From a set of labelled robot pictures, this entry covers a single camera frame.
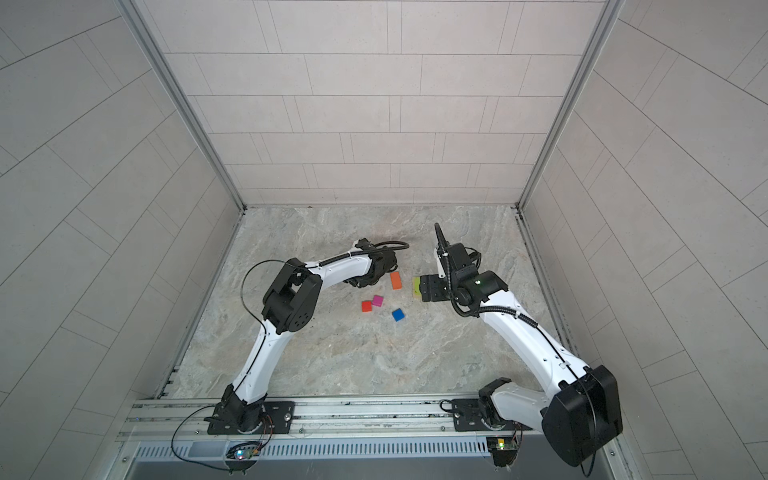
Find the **orange block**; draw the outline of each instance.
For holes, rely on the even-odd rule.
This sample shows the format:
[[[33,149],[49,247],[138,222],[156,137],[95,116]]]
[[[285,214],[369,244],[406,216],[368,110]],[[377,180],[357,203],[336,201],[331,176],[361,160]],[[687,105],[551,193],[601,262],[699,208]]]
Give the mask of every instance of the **orange block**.
[[[389,279],[392,281],[392,290],[400,290],[402,288],[402,283],[400,283],[400,272],[390,273]]]

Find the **cable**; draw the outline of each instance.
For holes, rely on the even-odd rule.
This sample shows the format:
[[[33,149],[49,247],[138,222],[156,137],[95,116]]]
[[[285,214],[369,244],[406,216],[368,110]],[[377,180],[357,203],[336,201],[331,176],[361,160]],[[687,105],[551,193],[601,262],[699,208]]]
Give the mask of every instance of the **cable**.
[[[195,410],[194,412],[192,412],[191,414],[189,414],[189,416],[188,416],[187,418],[185,418],[184,420],[182,420],[182,421],[181,421],[181,423],[179,424],[179,426],[178,426],[178,427],[176,427],[176,430],[174,430],[174,434],[173,434],[173,436],[171,436],[171,437],[170,437],[170,451],[171,451],[171,452],[174,454],[174,456],[175,456],[176,458],[178,458],[178,459],[179,459],[179,460],[181,460],[182,462],[197,463],[198,465],[202,465],[203,467],[212,468],[213,470],[219,470],[219,471],[221,471],[221,472],[229,472],[229,473],[231,474],[231,473],[232,473],[232,471],[233,471],[231,468],[221,468],[221,467],[214,467],[213,465],[208,465],[207,463],[198,462],[198,461],[196,461],[196,460],[190,460],[190,459],[188,459],[188,458],[182,458],[182,457],[181,457],[179,454],[177,454],[177,453],[176,453],[176,449],[174,449],[174,439],[176,439],[176,434],[179,432],[179,429],[181,428],[181,426],[182,426],[182,425],[183,425],[183,424],[184,424],[184,423],[185,423],[187,420],[189,420],[190,418],[192,418],[192,415],[194,415],[195,413],[198,413],[200,410],[209,409],[209,408],[211,408],[211,407],[215,407],[215,405],[206,405],[206,406],[204,406],[204,407],[200,407],[199,409],[197,409],[197,410]]]
[[[382,245],[396,245],[396,247],[381,247]],[[397,250],[405,250],[406,248],[410,248],[411,246],[407,244],[406,242],[401,242],[399,240],[390,240],[387,242],[381,242],[374,245],[373,250],[355,250],[354,252],[347,252],[342,253],[340,255],[336,255],[335,257],[331,257],[327,260],[323,260],[322,262],[318,263],[318,266],[325,266],[329,263],[336,262],[337,260],[343,260],[345,258],[350,257],[357,257],[359,255],[370,255],[371,253],[384,253],[384,252],[396,252]]]

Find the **tiled wall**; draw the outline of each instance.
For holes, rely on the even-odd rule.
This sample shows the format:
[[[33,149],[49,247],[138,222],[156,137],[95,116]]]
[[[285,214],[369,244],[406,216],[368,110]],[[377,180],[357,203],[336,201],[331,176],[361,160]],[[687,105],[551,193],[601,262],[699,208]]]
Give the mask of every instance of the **tiled wall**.
[[[2,2],[0,28],[0,478],[82,478],[238,211],[111,0]]]
[[[516,202],[603,6],[137,5],[247,204]]]
[[[768,478],[768,3],[627,0],[525,209],[645,478]]]

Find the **wall tile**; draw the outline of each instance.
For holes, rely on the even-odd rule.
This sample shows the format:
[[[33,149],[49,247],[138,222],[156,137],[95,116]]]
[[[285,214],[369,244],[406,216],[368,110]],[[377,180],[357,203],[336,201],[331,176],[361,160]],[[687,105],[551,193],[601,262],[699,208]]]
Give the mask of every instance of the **wall tile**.
[[[492,132],[545,134],[560,108],[560,97],[501,97]]]
[[[615,237],[593,255],[589,264],[640,366],[649,366],[683,349]]]
[[[595,333],[594,342],[603,364],[623,380],[618,383],[621,407],[627,413],[641,451],[652,453],[680,448],[619,324],[611,322]]]
[[[574,112],[558,139],[558,149],[582,182],[603,151],[603,144]]]
[[[309,95],[303,55],[195,55],[214,95]]]
[[[552,287],[557,294],[557,302],[565,317],[568,332],[571,334],[571,338],[577,347],[577,355],[579,355],[585,362],[594,361],[600,354],[598,353],[597,347],[595,347],[594,340],[589,334],[584,317],[581,315],[576,299],[571,292],[571,286],[568,285],[568,281],[565,279],[565,274],[560,266],[560,262],[555,260],[547,268],[547,272],[549,273]]]
[[[214,133],[292,131],[282,97],[195,98]]]
[[[336,188],[337,204],[412,204],[412,188]]]
[[[648,379],[648,383],[650,383],[651,386],[658,385],[659,383],[666,382],[667,380],[672,380],[678,376],[683,376],[687,373],[695,371],[696,366],[693,362],[690,361],[690,357],[685,350],[680,353],[675,353],[674,355],[660,360],[643,369],[645,378]]]
[[[0,144],[23,159],[109,95],[74,41],[3,68]]]
[[[651,5],[640,30],[726,78],[765,33],[768,5],[739,0]]]
[[[476,187],[523,188],[531,174],[531,165],[480,165]]]
[[[192,210],[157,268],[157,275],[181,291],[213,228],[200,209]]]
[[[527,55],[424,55],[421,94],[517,95],[529,59]]]
[[[106,352],[72,332],[56,331],[0,406],[0,428],[15,433],[0,439],[0,463],[9,478],[30,477]]]
[[[484,107],[483,97],[403,97],[402,131],[473,133]]]
[[[552,184],[552,195],[583,249],[605,225],[605,220],[571,167],[566,164]]]
[[[173,306],[152,287],[142,293],[131,316],[85,387],[77,408],[103,415],[118,413]]]
[[[306,55],[315,95],[418,95],[421,67],[420,55]]]
[[[155,220],[160,222],[160,225],[174,237],[179,233],[179,226],[170,219],[168,214],[165,213],[165,210],[160,208],[160,205],[158,205],[157,202],[152,202],[149,205],[149,208],[147,208],[147,212],[149,212]]]
[[[155,131],[179,165],[183,164],[197,147],[178,112],[166,118]]]
[[[579,55],[532,55],[520,95],[565,95],[579,60]]]
[[[526,3],[512,53],[581,55],[601,9],[597,3]]]
[[[210,134],[208,136],[214,143],[222,163],[226,165],[264,163],[250,134]]]
[[[523,194],[522,188],[489,188],[485,204],[516,204]]]
[[[211,95],[208,82],[200,69],[197,59],[191,53],[166,53],[166,60],[181,89],[187,95]]]
[[[110,2],[37,0],[7,4],[0,28],[25,54],[31,55],[118,16]]]
[[[315,175],[320,188],[389,187],[387,164],[315,165]]]
[[[352,146],[358,164],[432,163],[435,134],[352,134]]]
[[[91,242],[95,243],[103,251],[112,254],[120,245],[114,238],[103,231],[96,223],[93,223],[90,218],[86,217],[80,210],[75,208],[65,221],[70,227],[74,228],[78,232],[82,233]]]
[[[88,37],[87,32],[83,32],[80,35],[73,37],[72,40],[74,40],[74,43],[78,44],[78,47],[88,58],[88,61],[93,65],[93,68],[96,69],[99,76],[104,80],[104,83],[107,84],[110,90],[116,92],[123,88],[123,84],[120,83],[117,75],[114,74],[114,71],[112,71],[107,61],[104,60],[104,57],[99,52],[98,48],[96,48],[96,45],[94,45],[94,42]]]
[[[688,247],[682,247],[644,276],[643,281],[648,289],[654,292],[694,263],[696,263],[696,257],[688,250]]]
[[[768,323],[765,321],[768,318],[768,294],[765,285],[768,285],[768,263],[727,284],[723,292],[758,337],[768,343]]]
[[[608,161],[589,194],[640,276],[648,275],[683,246],[616,160]]]
[[[181,227],[214,176],[208,160],[200,150],[196,150],[160,190],[155,202]]]
[[[402,53],[402,2],[386,4],[387,53]]]
[[[581,314],[585,320],[591,319],[602,311],[608,302],[568,225],[565,225],[557,238],[552,241],[552,247],[558,255],[565,278],[571,285]]]
[[[120,330],[173,239],[149,213],[142,215],[75,309]]]
[[[270,3],[267,0],[256,0],[253,2],[253,6],[259,16],[259,25],[264,35],[267,51],[269,53],[282,53],[283,49],[280,47],[280,38],[277,36],[275,22],[272,19]]]
[[[11,391],[108,258],[61,223],[0,286],[0,390]]]
[[[523,139],[521,134],[447,134],[445,164],[511,164]]]
[[[265,205],[326,205],[336,198],[330,188],[273,188],[259,190]]]
[[[719,285],[768,260],[768,229],[656,129],[627,172]]]
[[[480,121],[479,133],[487,134],[491,132],[491,126],[493,125],[493,117],[496,114],[496,105],[498,104],[498,97],[486,97],[485,106],[483,107],[482,119]]]
[[[82,478],[102,439],[101,435],[59,430],[31,478]]]
[[[89,30],[88,37],[123,85],[131,83],[150,69],[149,62],[123,18],[116,18]]]
[[[271,2],[285,53],[386,53],[384,2]]]
[[[600,75],[590,75],[576,111],[622,167],[637,153],[654,124]]]
[[[296,97],[304,131],[389,131],[387,97]]]
[[[654,393],[698,478],[760,479],[750,454],[717,405],[719,398],[715,400],[701,375],[689,373],[662,383]]]
[[[146,140],[123,159],[78,209],[122,241],[172,173]]]
[[[147,89],[135,81],[64,129],[48,146],[95,187],[163,118]]]
[[[106,346],[109,348],[114,342],[114,338],[118,336],[118,333],[113,329],[107,328],[101,325],[99,322],[95,322],[89,319],[81,313],[77,313],[72,310],[67,319],[61,324],[62,328],[69,330],[70,332],[77,333],[80,336],[84,336],[89,340]]]
[[[503,2],[405,2],[402,51],[495,54],[507,10]]]
[[[251,2],[146,0],[169,52],[266,52]]]
[[[754,381],[768,349],[704,268],[694,264],[654,298],[742,441],[768,437],[768,412],[752,408],[768,396],[768,385]]]
[[[682,450],[645,454],[648,468],[654,475],[685,475],[693,474],[685,453]]]
[[[131,389],[140,392],[156,392],[170,373],[171,363],[178,351],[181,340],[186,336],[187,329],[197,314],[197,308],[203,301],[205,292],[195,282],[187,280],[181,289],[179,300],[173,306],[165,324],[154,340],[147,359],[141,366]]]
[[[464,187],[468,173],[467,164],[402,164],[400,187]]]
[[[667,47],[624,22],[616,22],[594,69],[623,96],[634,100]]]
[[[736,197],[768,178],[768,105],[692,61],[675,61],[643,111]]]
[[[243,188],[308,188],[301,165],[233,165]]]
[[[190,272],[190,278],[195,283],[205,287],[213,279],[216,268],[219,266],[221,253],[227,247],[239,217],[240,212],[234,202],[227,202],[227,207],[216,222],[214,230],[210,233],[205,247],[203,247],[194,268]]]
[[[0,279],[8,277],[89,190],[47,147],[0,177]],[[35,212],[34,217],[28,212]]]
[[[263,134],[274,164],[342,164],[338,134]]]
[[[93,435],[104,435],[109,429],[114,419],[101,413],[87,412],[80,409],[72,409],[69,416],[61,426],[62,430],[71,432],[91,433]]]
[[[487,188],[416,188],[416,204],[484,204]]]

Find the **marble floor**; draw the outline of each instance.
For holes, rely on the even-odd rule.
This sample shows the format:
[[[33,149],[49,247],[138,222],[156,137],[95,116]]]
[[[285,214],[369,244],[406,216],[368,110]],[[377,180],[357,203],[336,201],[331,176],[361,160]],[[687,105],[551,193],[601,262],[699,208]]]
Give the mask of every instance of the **marble floor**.
[[[269,258],[321,260],[347,251],[359,238],[404,240],[397,252],[403,288],[387,276],[357,289],[340,283],[319,298],[312,321],[290,341],[270,381],[271,396],[471,392],[506,376],[539,389],[528,368],[490,326],[461,318],[447,303],[413,298],[412,276],[436,273],[434,222],[449,242],[482,252],[481,270],[494,270],[525,308],[553,335],[554,326],[509,207],[255,208],[247,211],[180,370],[171,398],[218,398],[242,368],[260,328],[240,305],[240,281]],[[261,298],[281,265],[254,270],[246,302]],[[360,303],[384,297],[362,313]],[[395,322],[391,312],[406,314]]]

